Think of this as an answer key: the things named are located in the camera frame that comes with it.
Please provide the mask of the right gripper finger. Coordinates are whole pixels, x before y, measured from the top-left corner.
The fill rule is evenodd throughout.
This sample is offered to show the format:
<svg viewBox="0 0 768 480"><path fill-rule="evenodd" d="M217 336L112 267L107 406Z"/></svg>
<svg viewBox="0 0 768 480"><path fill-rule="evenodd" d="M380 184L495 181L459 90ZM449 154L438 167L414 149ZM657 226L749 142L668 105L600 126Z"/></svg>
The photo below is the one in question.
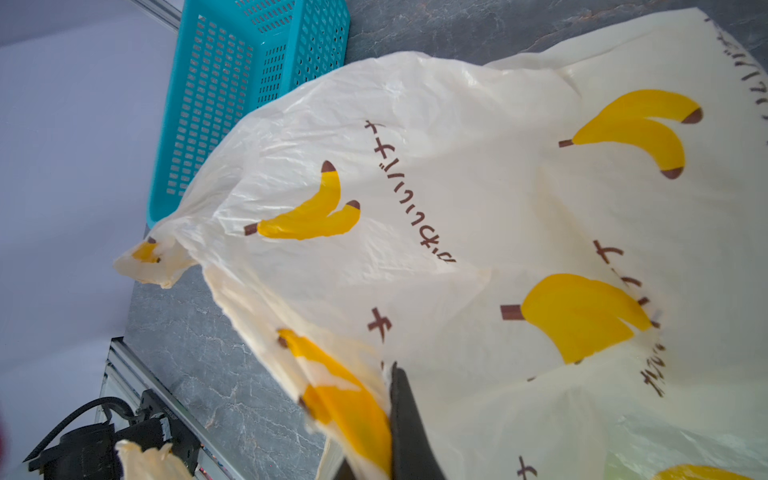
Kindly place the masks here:
<svg viewBox="0 0 768 480"><path fill-rule="evenodd" d="M429 444L406 372L392 365L390 385L392 478L439 479L445 475Z"/></svg>

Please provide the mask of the banana print plastic bag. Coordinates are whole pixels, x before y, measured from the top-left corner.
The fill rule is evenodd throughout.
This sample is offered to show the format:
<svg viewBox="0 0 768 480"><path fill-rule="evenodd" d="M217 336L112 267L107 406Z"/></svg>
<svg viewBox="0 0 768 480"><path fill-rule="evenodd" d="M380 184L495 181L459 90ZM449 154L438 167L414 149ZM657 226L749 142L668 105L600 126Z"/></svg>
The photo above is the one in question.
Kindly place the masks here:
<svg viewBox="0 0 768 480"><path fill-rule="evenodd" d="M702 11L245 116L116 270L216 304L362 479L767 475L767 71Z"/></svg>

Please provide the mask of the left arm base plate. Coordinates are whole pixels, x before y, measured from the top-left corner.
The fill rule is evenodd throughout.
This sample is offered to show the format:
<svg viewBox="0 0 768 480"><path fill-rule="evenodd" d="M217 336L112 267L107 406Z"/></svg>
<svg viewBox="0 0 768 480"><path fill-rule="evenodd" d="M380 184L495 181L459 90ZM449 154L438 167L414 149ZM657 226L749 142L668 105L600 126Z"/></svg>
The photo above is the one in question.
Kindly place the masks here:
<svg viewBox="0 0 768 480"><path fill-rule="evenodd" d="M116 450L120 442L136 444L141 452L168 447L175 455L174 444L164 441L162 425L155 418L137 416L122 399L109 396L66 416L24 462L44 479L119 479L124 475ZM179 459L181 471L192 474Z"/></svg>

